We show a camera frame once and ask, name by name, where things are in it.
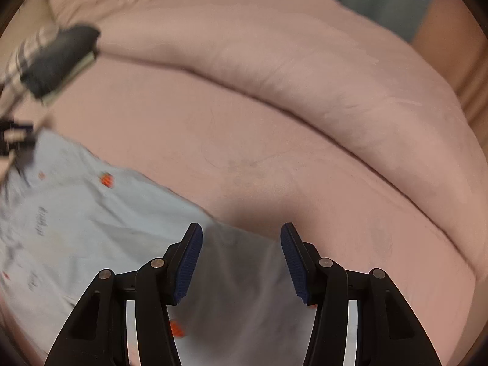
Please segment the light blue strawberry jeans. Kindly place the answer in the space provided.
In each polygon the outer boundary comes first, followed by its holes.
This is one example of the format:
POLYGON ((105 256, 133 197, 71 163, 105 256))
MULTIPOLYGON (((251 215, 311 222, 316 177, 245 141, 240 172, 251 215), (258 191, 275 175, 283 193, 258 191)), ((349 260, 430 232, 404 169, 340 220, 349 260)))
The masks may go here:
POLYGON ((314 311, 296 296, 278 242, 215 221, 137 172, 42 131, 1 188, 1 305, 42 364, 102 269, 137 270, 203 229, 188 294, 169 310, 185 365, 300 365, 314 311))

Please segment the plaid pillow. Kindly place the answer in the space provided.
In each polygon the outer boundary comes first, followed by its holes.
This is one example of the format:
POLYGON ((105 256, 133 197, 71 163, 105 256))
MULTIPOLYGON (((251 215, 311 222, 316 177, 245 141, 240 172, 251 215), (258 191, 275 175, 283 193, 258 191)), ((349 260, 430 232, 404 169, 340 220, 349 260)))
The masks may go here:
POLYGON ((2 117, 10 113, 15 104, 24 97, 27 87, 22 83, 22 75, 31 66, 34 58, 56 38, 58 33, 59 27, 56 25, 42 27, 11 53, 1 75, 2 117))

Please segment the folded pale green garment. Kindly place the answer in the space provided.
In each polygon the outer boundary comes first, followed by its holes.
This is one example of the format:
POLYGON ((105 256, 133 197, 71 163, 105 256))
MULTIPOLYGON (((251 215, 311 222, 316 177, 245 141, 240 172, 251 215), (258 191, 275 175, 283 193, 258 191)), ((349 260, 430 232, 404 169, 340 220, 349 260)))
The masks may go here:
POLYGON ((44 95, 41 98, 41 104, 43 106, 50 106, 56 98, 59 97, 59 95, 62 93, 62 91, 67 87, 67 85, 74 80, 79 74, 81 74, 84 70, 86 70, 89 66, 94 64, 96 60, 96 54, 94 52, 88 53, 84 58, 77 63, 73 69, 67 74, 67 76, 60 82, 58 87, 52 91, 51 93, 48 93, 47 95, 44 95))

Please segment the folded dark denim jeans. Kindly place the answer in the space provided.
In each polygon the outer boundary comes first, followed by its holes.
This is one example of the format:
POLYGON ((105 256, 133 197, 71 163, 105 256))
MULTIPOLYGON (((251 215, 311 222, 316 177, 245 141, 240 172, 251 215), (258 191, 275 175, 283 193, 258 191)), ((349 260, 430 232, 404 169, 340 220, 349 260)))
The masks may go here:
POLYGON ((81 24, 62 29, 56 38, 34 58, 22 75, 22 83, 38 100, 54 91, 73 67, 88 53, 96 52, 101 32, 81 24))

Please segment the pink bed sheet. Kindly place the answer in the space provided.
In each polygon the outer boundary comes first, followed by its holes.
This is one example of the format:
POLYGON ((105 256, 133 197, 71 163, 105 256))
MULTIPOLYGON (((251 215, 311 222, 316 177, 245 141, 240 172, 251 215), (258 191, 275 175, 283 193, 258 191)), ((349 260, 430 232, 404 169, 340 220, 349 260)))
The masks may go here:
POLYGON ((16 115, 215 221, 276 242, 292 222, 344 268, 383 268, 451 361, 475 288, 469 262, 392 183, 295 117, 196 74, 112 57, 50 107, 25 102, 16 115))

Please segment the pink duvet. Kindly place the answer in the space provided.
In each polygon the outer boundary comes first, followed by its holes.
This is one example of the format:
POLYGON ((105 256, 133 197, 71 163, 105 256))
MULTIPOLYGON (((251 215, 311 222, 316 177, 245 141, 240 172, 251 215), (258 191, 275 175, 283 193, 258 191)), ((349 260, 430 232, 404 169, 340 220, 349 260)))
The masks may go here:
POLYGON ((194 71, 293 113, 392 183, 487 274, 487 162, 446 81, 335 0, 49 0, 102 51, 194 71))

